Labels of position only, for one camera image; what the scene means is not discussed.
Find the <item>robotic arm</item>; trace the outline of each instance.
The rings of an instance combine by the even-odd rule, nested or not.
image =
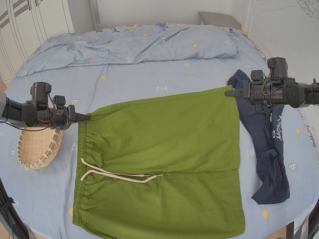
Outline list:
[[[251,71],[252,82],[244,81],[243,88],[225,92],[225,96],[238,97],[251,104],[290,105],[293,108],[319,104],[319,83],[296,82],[288,77],[288,65],[285,58],[267,60],[270,74],[266,78],[262,70]]]
[[[64,96],[50,97],[51,85],[46,82],[33,83],[30,94],[32,99],[21,104],[10,100],[6,94],[0,93],[1,122],[10,122],[11,126],[44,127],[65,130],[71,124],[81,120],[90,120],[87,115],[75,112],[74,105],[65,107]]]

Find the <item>light blue bed sheet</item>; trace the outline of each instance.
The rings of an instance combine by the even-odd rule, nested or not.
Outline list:
[[[222,38],[214,39],[212,42],[214,45],[210,45],[210,40],[214,38],[213,31],[207,27],[217,29],[217,36],[222,36]],[[256,69],[269,73],[265,61],[257,50],[249,44],[247,39],[232,29],[169,25],[168,28],[141,26],[129,31],[125,30],[125,27],[118,27],[116,30],[118,32],[103,30],[103,33],[109,33],[106,36],[111,35],[113,39],[114,36],[120,39],[120,35],[127,35],[129,39],[129,35],[140,38],[139,35],[150,34],[153,41],[139,42],[138,49],[134,48],[134,55],[127,54],[130,49],[133,49],[132,46],[128,49],[124,48],[123,52],[117,49],[114,62],[110,53],[102,52],[96,55],[95,52],[100,52],[100,48],[95,50],[94,45],[88,48],[87,43],[91,39],[94,41],[97,34],[101,32],[75,35],[75,37],[88,36],[85,52],[81,50],[81,45],[76,46],[78,43],[75,45],[70,40],[64,40],[67,45],[62,44],[62,48],[66,48],[63,53],[60,53],[61,47],[57,49],[55,47],[58,47],[57,42],[62,41],[55,40],[55,45],[51,48],[48,41],[24,63],[7,89],[7,96],[15,101],[24,102],[31,98],[29,90],[33,82],[49,82],[52,85],[51,96],[65,95],[66,105],[75,104],[76,112],[87,113],[124,101],[222,87],[226,85],[225,78],[230,78],[237,69],[243,70],[248,75],[251,70]],[[183,38],[179,37],[179,33],[184,33],[186,30],[191,32]],[[172,38],[166,38],[165,43],[162,43],[164,35],[172,36]],[[156,47],[152,43],[157,43],[157,39],[160,43]],[[109,43],[106,42],[103,46],[108,47]],[[169,44],[170,54],[163,53],[161,44]],[[77,48],[71,49],[69,45],[75,45]],[[239,176],[246,229],[244,234],[236,237],[238,239],[264,238],[295,220],[318,200],[317,157],[297,109],[285,107],[282,114],[282,129],[290,198],[280,204],[258,205],[251,199],[261,185],[256,173],[254,146],[250,135],[244,126],[240,125]],[[50,239],[97,238],[72,224],[77,124],[64,131],[57,156],[48,166],[40,170],[27,171],[18,162],[16,151],[19,135],[19,130],[8,125],[0,125],[2,144],[0,177],[8,195],[16,201],[15,209],[22,221],[36,233]]]

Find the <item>headboard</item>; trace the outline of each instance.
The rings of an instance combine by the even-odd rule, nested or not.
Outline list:
[[[269,57],[284,57],[288,76],[319,82],[319,0],[250,0],[245,34]],[[319,107],[302,112],[319,137]]]

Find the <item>wicker basket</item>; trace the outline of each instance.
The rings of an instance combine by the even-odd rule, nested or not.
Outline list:
[[[39,130],[30,127],[28,130]],[[18,141],[18,159],[25,169],[40,169],[56,156],[62,142],[62,130],[22,131]]]

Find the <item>bed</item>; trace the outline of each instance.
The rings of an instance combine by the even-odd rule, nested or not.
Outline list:
[[[56,43],[50,45],[45,42],[22,65],[6,94],[15,101],[24,102],[30,99],[29,88],[33,82],[49,82],[52,85],[52,96],[65,95],[67,104],[74,104],[78,113],[85,114],[102,106],[129,100],[226,86],[227,78],[230,78],[237,69],[241,69],[247,75],[250,75],[251,70],[254,69],[262,69],[268,74],[269,69],[265,63],[265,57],[271,56],[287,58],[289,76],[296,77],[297,81],[310,83],[312,78],[318,74],[314,69],[309,70],[309,68],[310,65],[316,65],[315,59],[318,58],[314,57],[312,52],[313,50],[318,51],[319,45],[316,41],[309,44],[311,38],[308,39],[308,42],[302,43],[302,41],[309,35],[313,37],[313,40],[319,37],[319,32],[316,31],[319,16],[317,18],[317,14],[313,13],[311,15],[314,16],[309,16],[309,10],[305,10],[302,6],[305,6],[305,3],[297,0],[250,0],[248,23],[243,27],[247,37],[227,27],[181,24],[120,26],[85,34],[67,35],[63,37],[64,40],[88,38],[94,42],[101,38],[102,34],[127,35],[132,38],[147,34],[148,36],[143,36],[147,38],[152,37],[155,31],[162,37],[158,45],[170,45],[172,39],[167,38],[166,33],[175,31],[176,34],[171,36],[178,36],[177,33],[180,31],[191,29],[194,31],[193,34],[201,36],[205,35],[207,29],[214,28],[226,33],[229,39],[221,39],[221,42],[225,41],[225,43],[235,45],[236,50],[227,50],[233,52],[229,57],[225,57],[224,53],[213,55],[213,51],[205,54],[196,51],[195,55],[194,53],[188,56],[172,53],[173,58],[168,59],[164,56],[156,60],[154,57],[161,56],[161,54],[154,53],[154,51],[161,48],[158,47],[152,51],[151,47],[154,46],[142,42],[140,45],[146,54],[140,60],[128,54],[122,57],[122,60],[106,63],[101,59],[102,56],[96,53],[85,53],[82,46],[78,48],[67,45],[66,54],[72,54],[72,56],[64,56],[63,53],[57,56],[58,45]],[[296,19],[293,16],[296,13],[294,10],[299,13],[300,18]],[[274,24],[272,20],[277,22],[278,16],[281,16],[282,22]],[[284,27],[291,20],[296,21],[289,25],[290,28]],[[307,24],[313,26],[312,32],[302,32],[302,24],[305,20]],[[301,36],[299,40],[301,43],[294,39],[295,36]],[[199,44],[196,44],[195,40],[186,39],[181,38],[178,45],[185,40],[194,45],[192,49],[196,50],[196,45]],[[110,42],[107,43],[107,47],[101,48],[106,48],[111,52],[110,54],[118,54],[115,50],[116,45],[117,43]],[[305,51],[301,54],[304,58],[303,67],[302,64],[300,65],[301,62],[295,58],[301,45],[307,45],[307,48],[301,49]],[[290,198],[275,205],[258,205],[251,199],[251,196],[260,187],[260,180],[256,173],[256,157],[251,136],[245,127],[240,125],[239,176],[246,228],[245,233],[236,238],[262,239],[294,221],[316,204],[319,198],[317,180],[319,166],[315,136],[317,114],[316,107],[292,109],[286,106],[283,111],[285,167],[290,184]],[[39,170],[26,170],[18,162],[16,151],[19,136],[19,130],[7,125],[0,126],[2,143],[0,177],[8,195],[14,198],[16,202],[14,207],[22,221],[28,224],[34,232],[50,239],[97,238],[72,224],[77,124],[64,132],[60,150],[50,165]]]

